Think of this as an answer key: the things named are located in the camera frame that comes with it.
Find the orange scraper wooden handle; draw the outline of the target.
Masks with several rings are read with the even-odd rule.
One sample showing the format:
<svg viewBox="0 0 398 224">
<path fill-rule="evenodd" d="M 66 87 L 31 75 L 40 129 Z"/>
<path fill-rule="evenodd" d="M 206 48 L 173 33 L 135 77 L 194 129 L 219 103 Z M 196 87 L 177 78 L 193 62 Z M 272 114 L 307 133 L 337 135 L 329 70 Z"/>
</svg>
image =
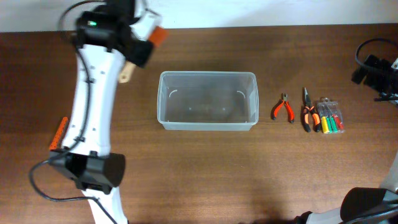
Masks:
<svg viewBox="0 0 398 224">
<path fill-rule="evenodd" d="M 168 31 L 163 27 L 157 26 L 149 36 L 149 41 L 154 44 L 155 47 L 159 47 L 168 36 Z M 126 62 L 123 69 L 119 73 L 119 83 L 127 83 L 130 81 L 134 70 L 137 65 L 132 62 Z"/>
</svg>

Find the clear plastic storage container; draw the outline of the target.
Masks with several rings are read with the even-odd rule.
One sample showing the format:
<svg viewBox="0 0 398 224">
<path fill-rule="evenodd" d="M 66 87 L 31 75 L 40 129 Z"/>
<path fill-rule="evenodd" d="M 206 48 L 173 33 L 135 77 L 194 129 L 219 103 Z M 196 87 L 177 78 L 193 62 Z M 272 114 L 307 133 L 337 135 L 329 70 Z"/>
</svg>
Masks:
<svg viewBox="0 0 398 224">
<path fill-rule="evenodd" d="M 164 71 L 157 120 L 166 130 L 249 131 L 259 121 L 251 72 Z"/>
</svg>

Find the orange bit holder strip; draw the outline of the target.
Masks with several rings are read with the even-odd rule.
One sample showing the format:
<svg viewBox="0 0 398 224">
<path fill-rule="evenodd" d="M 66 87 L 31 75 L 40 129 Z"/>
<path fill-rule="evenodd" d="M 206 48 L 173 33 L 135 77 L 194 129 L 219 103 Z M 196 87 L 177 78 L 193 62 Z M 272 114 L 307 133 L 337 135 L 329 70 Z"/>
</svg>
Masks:
<svg viewBox="0 0 398 224">
<path fill-rule="evenodd" d="M 56 150 L 60 146 L 60 142 L 62 141 L 66 128 L 68 126 L 68 117 L 63 117 L 61 119 L 61 122 L 57 128 L 57 131 L 55 132 L 55 135 L 52 139 L 52 142 L 50 143 L 49 150 Z"/>
</svg>

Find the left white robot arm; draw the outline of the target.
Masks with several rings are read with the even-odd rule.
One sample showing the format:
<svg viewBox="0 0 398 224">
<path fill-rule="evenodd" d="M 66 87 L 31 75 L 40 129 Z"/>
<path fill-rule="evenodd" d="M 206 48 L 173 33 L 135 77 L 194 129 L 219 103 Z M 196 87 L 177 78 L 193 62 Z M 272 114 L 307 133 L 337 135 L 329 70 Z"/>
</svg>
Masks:
<svg viewBox="0 0 398 224">
<path fill-rule="evenodd" d="M 127 223 L 119 186 L 126 158 L 111 152 L 110 126 L 119 74 L 126 62 L 144 67 L 154 43 L 134 35 L 132 25 L 151 14 L 143 2 L 105 1 L 76 20 L 71 43 L 78 74 L 70 124 L 48 164 L 81 190 L 96 223 Z"/>
</svg>

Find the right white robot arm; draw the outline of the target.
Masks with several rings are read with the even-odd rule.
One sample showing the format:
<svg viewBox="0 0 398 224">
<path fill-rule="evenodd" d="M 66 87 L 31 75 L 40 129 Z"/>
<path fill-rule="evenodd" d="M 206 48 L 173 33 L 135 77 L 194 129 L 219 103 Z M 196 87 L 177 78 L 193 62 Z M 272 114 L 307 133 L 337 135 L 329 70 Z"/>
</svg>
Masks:
<svg viewBox="0 0 398 224">
<path fill-rule="evenodd" d="M 368 55 L 352 79 L 379 92 L 375 101 L 397 102 L 397 62 Z M 305 212 L 291 223 L 397 223 L 397 158 L 378 188 L 355 187 L 340 207 L 323 213 Z"/>
</svg>

